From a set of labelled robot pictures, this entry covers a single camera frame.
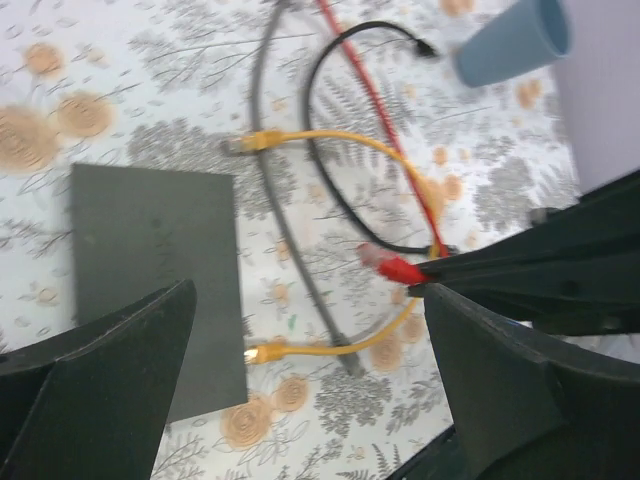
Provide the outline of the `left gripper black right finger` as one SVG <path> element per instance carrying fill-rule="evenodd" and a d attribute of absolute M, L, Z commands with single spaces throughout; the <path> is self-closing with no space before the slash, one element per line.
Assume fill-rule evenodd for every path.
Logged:
<path fill-rule="evenodd" d="M 422 299 L 453 422 L 403 479 L 635 479 L 639 367 L 438 284 Z"/>

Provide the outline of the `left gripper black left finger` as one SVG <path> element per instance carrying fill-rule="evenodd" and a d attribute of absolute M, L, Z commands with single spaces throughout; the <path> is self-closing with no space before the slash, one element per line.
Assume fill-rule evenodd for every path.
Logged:
<path fill-rule="evenodd" d="M 2 478 L 149 478 L 196 304 L 182 280 L 2 354 Z"/>

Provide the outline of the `black network switch box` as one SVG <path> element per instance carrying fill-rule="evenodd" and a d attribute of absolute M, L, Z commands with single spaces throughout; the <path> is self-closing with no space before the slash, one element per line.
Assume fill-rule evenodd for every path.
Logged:
<path fill-rule="evenodd" d="M 78 321 L 191 280 L 197 306 L 168 419 L 246 403 L 232 176 L 76 164 L 70 183 Z"/>

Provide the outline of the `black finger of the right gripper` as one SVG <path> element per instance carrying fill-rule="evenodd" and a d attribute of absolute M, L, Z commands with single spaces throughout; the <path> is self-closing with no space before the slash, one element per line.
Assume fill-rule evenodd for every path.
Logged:
<path fill-rule="evenodd" d="M 639 332 L 639 279 L 492 278 L 431 280 L 412 285 L 421 298 L 429 285 L 442 285 L 478 305 L 549 335 L 596 336 Z"/>
<path fill-rule="evenodd" d="M 639 172 L 600 187 L 542 223 L 470 253 L 429 263 L 437 280 L 474 272 L 639 251 Z"/>

